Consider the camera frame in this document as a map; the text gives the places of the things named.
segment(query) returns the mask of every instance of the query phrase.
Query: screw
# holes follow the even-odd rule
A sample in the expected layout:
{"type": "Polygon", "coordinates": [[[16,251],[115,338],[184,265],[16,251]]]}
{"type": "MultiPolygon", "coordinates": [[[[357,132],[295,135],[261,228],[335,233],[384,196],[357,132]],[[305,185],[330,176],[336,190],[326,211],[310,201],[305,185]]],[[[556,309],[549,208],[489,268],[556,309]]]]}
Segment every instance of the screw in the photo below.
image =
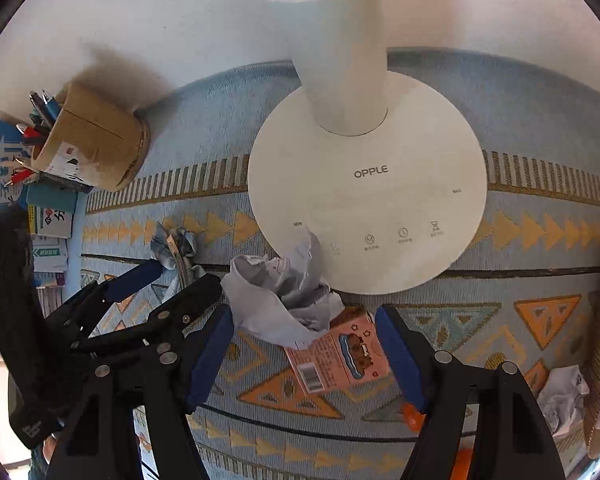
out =
{"type": "Polygon", "coordinates": [[[110,371],[109,365],[100,365],[96,368],[96,377],[106,377],[110,371]]]}
{"type": "Polygon", "coordinates": [[[515,363],[512,363],[511,361],[504,361],[502,363],[502,370],[504,371],[504,373],[509,375],[515,375],[518,373],[518,367],[515,365],[515,363]]]}
{"type": "Polygon", "coordinates": [[[160,362],[163,365],[170,365],[171,363],[176,362],[178,359],[178,355],[174,352],[165,352],[160,356],[160,362]]]}
{"type": "Polygon", "coordinates": [[[449,352],[445,352],[444,350],[439,350],[433,355],[433,357],[435,357],[436,361],[442,363],[443,365],[448,365],[453,359],[451,354],[449,352]]]}
{"type": "Polygon", "coordinates": [[[158,354],[164,354],[165,352],[168,352],[169,350],[171,350],[171,345],[169,343],[160,343],[158,345],[158,348],[156,348],[156,351],[158,352],[158,354]]]}

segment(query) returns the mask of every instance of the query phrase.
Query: lamp base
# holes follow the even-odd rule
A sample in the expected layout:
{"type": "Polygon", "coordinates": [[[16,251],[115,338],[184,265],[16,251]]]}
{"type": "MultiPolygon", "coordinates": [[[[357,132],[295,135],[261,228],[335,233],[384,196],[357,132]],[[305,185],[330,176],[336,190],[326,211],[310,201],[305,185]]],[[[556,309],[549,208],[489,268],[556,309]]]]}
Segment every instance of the lamp base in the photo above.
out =
{"type": "Polygon", "coordinates": [[[487,193],[480,144],[433,88],[388,72],[388,111],[374,131],[321,128],[302,88],[262,125],[251,151],[251,208],[265,238],[288,254],[307,236],[322,245],[337,290],[387,294],[451,265],[482,219],[487,193]]]}

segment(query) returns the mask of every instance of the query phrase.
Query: opple logo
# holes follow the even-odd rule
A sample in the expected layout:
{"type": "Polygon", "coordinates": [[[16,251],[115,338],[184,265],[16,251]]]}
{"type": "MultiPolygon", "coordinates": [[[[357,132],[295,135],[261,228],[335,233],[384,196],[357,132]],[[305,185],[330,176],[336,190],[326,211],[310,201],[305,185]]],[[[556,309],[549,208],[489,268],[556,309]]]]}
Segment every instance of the opple logo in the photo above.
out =
{"type": "Polygon", "coordinates": [[[378,170],[378,167],[376,166],[375,168],[367,168],[366,170],[357,170],[354,172],[354,176],[356,178],[362,178],[363,176],[371,176],[373,174],[381,174],[381,173],[389,173],[389,168],[386,166],[380,166],[380,169],[378,170]]]}

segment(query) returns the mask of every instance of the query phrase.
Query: barcode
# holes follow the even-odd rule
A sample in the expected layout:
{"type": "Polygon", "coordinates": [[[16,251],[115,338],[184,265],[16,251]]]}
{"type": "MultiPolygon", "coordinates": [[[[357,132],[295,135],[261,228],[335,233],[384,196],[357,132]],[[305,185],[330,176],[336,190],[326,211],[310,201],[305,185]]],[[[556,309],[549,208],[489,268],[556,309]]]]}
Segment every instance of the barcode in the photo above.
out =
{"type": "Polygon", "coordinates": [[[306,390],[310,394],[320,392],[324,389],[322,381],[320,380],[320,375],[318,375],[318,370],[315,369],[313,363],[298,365],[298,371],[302,376],[302,382],[304,383],[304,386],[306,386],[306,390]]]}

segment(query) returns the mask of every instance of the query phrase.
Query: wooden pen holder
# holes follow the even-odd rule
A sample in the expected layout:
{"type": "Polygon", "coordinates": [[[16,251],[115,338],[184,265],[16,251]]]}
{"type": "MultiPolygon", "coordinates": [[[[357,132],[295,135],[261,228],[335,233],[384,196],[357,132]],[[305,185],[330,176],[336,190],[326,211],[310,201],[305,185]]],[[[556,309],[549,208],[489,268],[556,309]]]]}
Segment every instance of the wooden pen holder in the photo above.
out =
{"type": "Polygon", "coordinates": [[[56,97],[62,105],[31,167],[107,191],[125,188],[138,173],[149,149],[144,123],[78,83],[56,97]]]}

